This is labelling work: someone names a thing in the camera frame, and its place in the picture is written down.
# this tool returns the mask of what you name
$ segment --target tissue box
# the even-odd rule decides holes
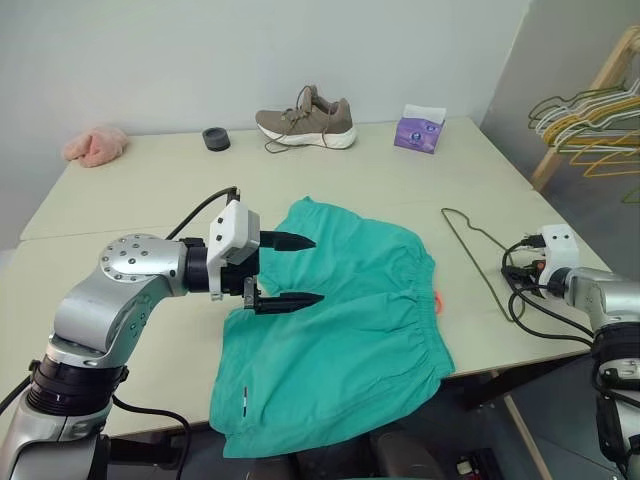
[[[433,153],[444,125],[446,110],[406,105],[393,142],[398,147]]]

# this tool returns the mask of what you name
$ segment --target table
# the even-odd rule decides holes
[[[435,155],[392,146],[393,124],[359,128],[346,151],[308,147],[271,155],[257,132],[232,132],[232,148],[204,149],[199,134],[133,137],[116,162],[98,169],[70,164],[25,229],[25,241],[0,279],[0,392],[9,391],[32,358],[43,355],[57,304],[96,265],[112,239],[133,232],[166,235],[213,191],[237,184],[243,201],[270,229],[293,201],[311,195],[416,232],[436,260],[435,287],[444,300],[438,318],[456,375],[523,365],[584,352],[582,344],[531,337],[508,323],[457,243],[440,208],[457,208],[474,224],[512,244],[524,233],[562,218],[466,118],[447,122]],[[203,212],[184,234],[206,238]],[[508,288],[499,273],[502,252],[454,219],[503,302]],[[606,268],[578,238],[585,266]],[[175,410],[206,421],[221,354],[223,319],[239,305],[211,303],[195,294],[164,300],[154,311],[118,390],[127,402]],[[580,312],[558,311],[582,324]],[[573,333],[530,312],[533,328]],[[10,415],[0,417],[0,437]],[[126,434],[173,425],[171,420],[114,409],[106,433]]]

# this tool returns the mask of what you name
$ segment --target pink fuzzy object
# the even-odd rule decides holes
[[[67,143],[62,150],[65,160],[78,160],[83,167],[97,167],[122,155],[129,140],[114,127],[97,127]]]

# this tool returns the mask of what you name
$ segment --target green shorts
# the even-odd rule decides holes
[[[435,263],[417,235],[308,197],[278,230],[317,247],[261,250],[263,287],[325,299],[227,318],[210,411],[226,457],[347,440],[410,414],[454,369],[436,325]]]

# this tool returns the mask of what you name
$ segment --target sneaker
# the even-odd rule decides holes
[[[277,153],[269,149],[272,143],[343,149],[356,140],[349,102],[342,98],[330,103],[318,95],[314,85],[300,91],[295,108],[284,112],[260,110],[256,113],[256,123],[271,139],[265,144],[271,153]]]

